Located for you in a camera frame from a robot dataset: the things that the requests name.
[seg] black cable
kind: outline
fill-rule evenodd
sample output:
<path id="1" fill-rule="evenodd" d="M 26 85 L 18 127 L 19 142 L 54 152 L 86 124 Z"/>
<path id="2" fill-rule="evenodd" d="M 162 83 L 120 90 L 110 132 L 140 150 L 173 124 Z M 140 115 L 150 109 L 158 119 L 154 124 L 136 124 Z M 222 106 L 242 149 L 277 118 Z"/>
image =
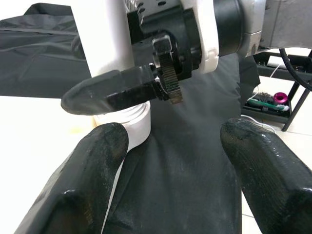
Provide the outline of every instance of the black cable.
<path id="1" fill-rule="evenodd" d="M 309 91 L 312 92 L 312 86 L 309 85 L 308 83 L 306 83 L 298 74 L 297 72 L 294 70 L 291 62 L 289 61 L 286 51 L 285 49 L 279 49 L 279 52 L 281 54 L 281 57 L 284 61 L 284 64 L 287 68 L 287 70 L 289 71 L 289 73 L 291 74 L 291 76 L 293 77 L 293 79 L 298 82 L 300 85 L 302 85 L 304 88 L 308 89 Z"/>

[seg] white cylinder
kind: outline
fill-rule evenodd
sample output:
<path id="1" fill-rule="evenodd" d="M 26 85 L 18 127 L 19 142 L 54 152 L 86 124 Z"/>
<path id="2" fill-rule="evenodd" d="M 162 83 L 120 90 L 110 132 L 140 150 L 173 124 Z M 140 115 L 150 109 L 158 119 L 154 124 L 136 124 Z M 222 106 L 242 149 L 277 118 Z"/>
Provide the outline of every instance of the white cylinder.
<path id="1" fill-rule="evenodd" d="M 134 66 L 126 6 L 123 0 L 72 1 L 72 11 L 92 77 Z M 150 134 L 149 102 L 95 116 L 96 123 L 121 123 L 129 135 L 129 149 Z"/>

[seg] metal gear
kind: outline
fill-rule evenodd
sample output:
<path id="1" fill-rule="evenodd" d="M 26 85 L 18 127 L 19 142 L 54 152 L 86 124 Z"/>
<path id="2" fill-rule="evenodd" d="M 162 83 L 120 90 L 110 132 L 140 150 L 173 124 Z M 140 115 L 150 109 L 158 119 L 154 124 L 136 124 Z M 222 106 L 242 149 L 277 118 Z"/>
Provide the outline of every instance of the metal gear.
<path id="1" fill-rule="evenodd" d="M 171 104 L 182 102 L 183 96 L 170 54 L 158 55 L 158 59 L 162 70 L 160 79 L 165 86 Z"/>

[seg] black metal stand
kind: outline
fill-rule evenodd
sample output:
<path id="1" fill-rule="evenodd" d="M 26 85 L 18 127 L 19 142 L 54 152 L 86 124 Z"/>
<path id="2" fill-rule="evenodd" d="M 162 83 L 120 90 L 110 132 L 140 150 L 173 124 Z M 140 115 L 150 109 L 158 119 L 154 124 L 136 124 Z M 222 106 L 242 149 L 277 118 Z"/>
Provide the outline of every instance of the black metal stand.
<path id="1" fill-rule="evenodd" d="M 258 73 L 260 76 L 269 77 L 275 68 L 268 67 L 267 63 L 270 56 L 277 56 L 280 57 L 279 54 L 274 53 L 261 53 L 254 56 L 255 62 L 257 63 Z M 297 70 L 298 74 L 309 83 L 312 83 L 312 52 L 308 57 L 303 56 L 289 56 L 292 65 Z M 278 69 L 273 78 L 284 79 L 284 80 L 293 80 L 292 76 L 288 73 L 285 69 Z M 284 114 L 276 113 L 274 111 L 262 111 L 256 108 L 252 108 L 249 106 L 244 106 L 242 108 L 242 114 L 249 115 L 257 118 L 264 118 L 270 121 L 284 123 L 284 127 L 282 131 L 285 132 L 288 130 L 289 126 L 291 125 L 293 119 L 297 115 L 298 111 L 300 110 L 301 106 L 303 105 L 304 101 L 307 99 L 309 95 L 309 90 L 305 90 L 299 99 L 298 103 L 296 104 L 295 108 L 292 110 L 291 101 L 298 91 L 299 84 L 294 82 L 292 89 L 288 94 L 288 105 L 289 111 L 285 112 Z"/>

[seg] white cable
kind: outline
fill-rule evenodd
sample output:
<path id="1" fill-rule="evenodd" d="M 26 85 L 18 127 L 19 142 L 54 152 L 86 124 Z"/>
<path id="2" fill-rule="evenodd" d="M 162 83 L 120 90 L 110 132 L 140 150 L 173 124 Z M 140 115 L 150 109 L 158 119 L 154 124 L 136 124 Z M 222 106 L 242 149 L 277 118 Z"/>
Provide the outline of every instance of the white cable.
<path id="1" fill-rule="evenodd" d="M 251 119 L 252 121 L 254 121 L 256 124 L 262 125 L 263 128 L 264 128 L 264 126 L 266 126 L 266 127 L 268 127 L 269 129 L 271 129 L 271 130 L 276 134 L 275 129 L 274 129 L 272 126 L 270 126 L 270 125 L 268 125 L 268 124 L 266 124 L 266 123 L 260 123 L 260 122 L 258 122 L 257 120 L 255 120 L 254 118 L 252 118 L 252 117 L 250 117 L 250 116 L 246 116 L 246 115 L 241 115 L 241 117 L 249 118 L 249 119 Z"/>
<path id="2" fill-rule="evenodd" d="M 270 75 L 270 78 L 272 78 L 272 76 L 275 74 L 275 72 L 276 72 L 277 69 L 280 67 L 280 65 L 281 65 L 281 64 L 279 64 L 279 65 L 275 68 L 275 70 L 274 70 L 274 71 L 272 72 L 272 74 Z M 252 95 L 250 98 L 248 98 L 247 101 L 253 99 L 257 94 L 259 94 L 259 85 L 257 86 L 257 89 L 258 89 L 258 91 L 257 91 L 254 95 Z"/>

